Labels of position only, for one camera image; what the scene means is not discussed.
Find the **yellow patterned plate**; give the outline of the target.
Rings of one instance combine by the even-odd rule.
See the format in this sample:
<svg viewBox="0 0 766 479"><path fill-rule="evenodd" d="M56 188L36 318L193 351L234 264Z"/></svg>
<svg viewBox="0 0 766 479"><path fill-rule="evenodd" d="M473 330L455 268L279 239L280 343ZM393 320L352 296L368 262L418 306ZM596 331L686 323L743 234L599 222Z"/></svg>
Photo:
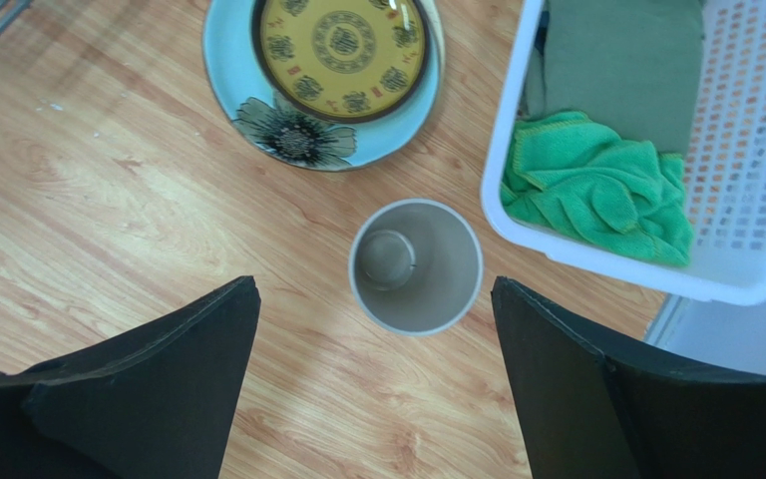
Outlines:
<svg viewBox="0 0 766 479"><path fill-rule="evenodd" d="M250 32L273 89L335 123L393 113L429 68L430 22L419 1L256 1Z"/></svg>

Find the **beige cup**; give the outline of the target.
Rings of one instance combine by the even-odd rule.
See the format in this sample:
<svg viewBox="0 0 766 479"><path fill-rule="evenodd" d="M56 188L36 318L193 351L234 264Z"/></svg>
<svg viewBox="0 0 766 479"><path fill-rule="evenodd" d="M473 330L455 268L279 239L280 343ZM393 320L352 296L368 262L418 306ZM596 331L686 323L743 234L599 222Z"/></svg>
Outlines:
<svg viewBox="0 0 766 479"><path fill-rule="evenodd" d="M347 272L355 300L381 327L441 332L472 308L482 286L479 239L451 207L406 199L371 215L354 238Z"/></svg>

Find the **olive green folded cloth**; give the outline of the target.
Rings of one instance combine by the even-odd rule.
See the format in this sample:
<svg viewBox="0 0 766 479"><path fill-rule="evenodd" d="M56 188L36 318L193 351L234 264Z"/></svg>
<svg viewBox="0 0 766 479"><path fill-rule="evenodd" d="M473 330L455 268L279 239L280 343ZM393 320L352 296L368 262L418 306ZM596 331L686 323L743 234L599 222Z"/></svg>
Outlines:
<svg viewBox="0 0 766 479"><path fill-rule="evenodd" d="M547 1L520 115L580 111L622 138L685 154L704 53L702 1Z"/></svg>

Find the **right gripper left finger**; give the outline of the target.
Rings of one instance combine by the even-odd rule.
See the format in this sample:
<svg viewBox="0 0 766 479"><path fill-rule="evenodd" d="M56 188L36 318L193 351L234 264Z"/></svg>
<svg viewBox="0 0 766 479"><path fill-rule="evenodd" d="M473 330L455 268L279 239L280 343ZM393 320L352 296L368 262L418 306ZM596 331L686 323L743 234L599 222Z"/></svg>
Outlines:
<svg viewBox="0 0 766 479"><path fill-rule="evenodd" d="M20 373L0 372L0 478L215 478L261 299L242 276Z"/></svg>

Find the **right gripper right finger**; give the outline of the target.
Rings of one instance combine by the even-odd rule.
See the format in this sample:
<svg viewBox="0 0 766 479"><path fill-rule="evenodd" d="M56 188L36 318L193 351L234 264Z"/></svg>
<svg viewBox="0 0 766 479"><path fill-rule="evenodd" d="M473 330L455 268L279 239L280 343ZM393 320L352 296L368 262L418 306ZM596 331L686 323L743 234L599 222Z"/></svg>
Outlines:
<svg viewBox="0 0 766 479"><path fill-rule="evenodd" d="M766 478L766 375L646 344L505 276L493 314L536 478Z"/></svg>

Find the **right aluminium frame post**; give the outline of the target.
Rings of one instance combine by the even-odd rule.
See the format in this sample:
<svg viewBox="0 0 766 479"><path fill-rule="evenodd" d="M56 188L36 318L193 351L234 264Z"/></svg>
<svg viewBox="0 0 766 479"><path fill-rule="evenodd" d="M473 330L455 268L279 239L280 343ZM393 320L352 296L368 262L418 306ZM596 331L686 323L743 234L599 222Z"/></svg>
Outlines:
<svg viewBox="0 0 766 479"><path fill-rule="evenodd" d="M686 307L691 303L692 300L686 297L668 294L657 315L646 328L643 341L664 349L681 322Z"/></svg>

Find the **white plastic basket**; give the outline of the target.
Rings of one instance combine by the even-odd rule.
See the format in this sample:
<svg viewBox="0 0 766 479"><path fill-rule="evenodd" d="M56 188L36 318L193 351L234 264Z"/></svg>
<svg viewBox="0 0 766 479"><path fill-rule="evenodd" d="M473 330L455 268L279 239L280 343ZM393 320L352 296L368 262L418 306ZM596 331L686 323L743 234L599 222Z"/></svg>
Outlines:
<svg viewBox="0 0 766 479"><path fill-rule="evenodd" d="M523 4L481 186L503 239L593 273L701 301L766 301L766 1L709 1L704 62L683 175L690 264L661 266L512 220L501 203L511 134L542 10Z"/></svg>

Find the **cream bird plate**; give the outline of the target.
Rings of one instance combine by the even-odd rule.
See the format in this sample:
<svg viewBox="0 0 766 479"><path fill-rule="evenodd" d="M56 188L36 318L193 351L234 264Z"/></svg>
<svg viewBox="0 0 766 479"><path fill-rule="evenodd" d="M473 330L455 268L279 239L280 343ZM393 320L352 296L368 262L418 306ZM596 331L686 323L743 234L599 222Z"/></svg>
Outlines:
<svg viewBox="0 0 766 479"><path fill-rule="evenodd" d="M445 32L437 2L435 0L422 0L422 5L426 10L428 21L433 31L434 46L438 56L439 81L435 88L433 105L429 114L429 119L434 121L441 111L442 96L444 92L446 74Z"/></svg>

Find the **bright green microfiber towel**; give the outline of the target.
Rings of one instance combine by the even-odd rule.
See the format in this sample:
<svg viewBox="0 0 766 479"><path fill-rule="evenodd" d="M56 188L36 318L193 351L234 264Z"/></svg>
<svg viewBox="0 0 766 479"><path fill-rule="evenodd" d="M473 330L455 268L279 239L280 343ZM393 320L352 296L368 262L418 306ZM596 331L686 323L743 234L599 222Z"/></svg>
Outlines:
<svg viewBox="0 0 766 479"><path fill-rule="evenodd" d="M586 114L517 121L500 186L514 221L632 259L690 263L683 158L622 138Z"/></svg>

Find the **light blue flower plate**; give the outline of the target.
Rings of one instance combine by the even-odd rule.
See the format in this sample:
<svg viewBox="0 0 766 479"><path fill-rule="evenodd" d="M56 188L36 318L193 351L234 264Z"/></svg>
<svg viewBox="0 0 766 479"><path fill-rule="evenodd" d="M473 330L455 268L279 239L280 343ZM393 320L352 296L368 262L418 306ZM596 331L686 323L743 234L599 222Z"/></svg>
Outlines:
<svg viewBox="0 0 766 479"><path fill-rule="evenodd" d="M294 167L346 172L382 161L419 134L429 120L439 81L431 27L429 68L410 100L374 121L335 123L301 112L270 85L251 42L254 2L212 2L202 35L214 95L235 129L254 147Z"/></svg>

